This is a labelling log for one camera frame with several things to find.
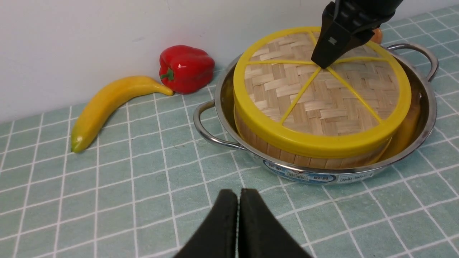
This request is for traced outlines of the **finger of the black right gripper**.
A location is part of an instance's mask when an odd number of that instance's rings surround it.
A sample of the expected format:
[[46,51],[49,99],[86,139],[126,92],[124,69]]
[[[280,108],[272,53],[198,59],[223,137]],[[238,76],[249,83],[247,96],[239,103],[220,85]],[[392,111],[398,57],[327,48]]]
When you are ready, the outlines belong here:
[[369,42],[374,35],[374,25],[375,20],[369,16],[357,15],[340,21],[331,13],[323,13],[311,60],[323,69],[328,68],[347,52]]

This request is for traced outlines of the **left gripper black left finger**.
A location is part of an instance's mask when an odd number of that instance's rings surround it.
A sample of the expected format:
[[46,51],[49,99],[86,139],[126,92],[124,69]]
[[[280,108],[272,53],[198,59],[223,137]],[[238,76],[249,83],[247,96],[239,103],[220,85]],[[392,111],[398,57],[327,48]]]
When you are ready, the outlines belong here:
[[238,209],[236,194],[221,190],[205,220],[174,257],[234,258]]

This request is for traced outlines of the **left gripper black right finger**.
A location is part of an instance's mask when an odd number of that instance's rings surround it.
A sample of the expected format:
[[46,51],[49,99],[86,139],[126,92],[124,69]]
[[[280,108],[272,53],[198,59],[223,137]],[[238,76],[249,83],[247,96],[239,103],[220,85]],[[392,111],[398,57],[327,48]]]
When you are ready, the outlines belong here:
[[239,258],[310,258],[282,227],[256,189],[242,189],[239,208]]

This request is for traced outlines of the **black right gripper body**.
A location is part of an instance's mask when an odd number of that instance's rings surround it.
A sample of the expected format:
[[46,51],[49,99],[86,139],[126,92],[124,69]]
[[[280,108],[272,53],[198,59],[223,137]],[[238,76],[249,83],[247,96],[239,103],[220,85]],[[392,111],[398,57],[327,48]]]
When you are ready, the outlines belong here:
[[333,0],[322,14],[322,33],[356,35],[390,20],[401,0]]

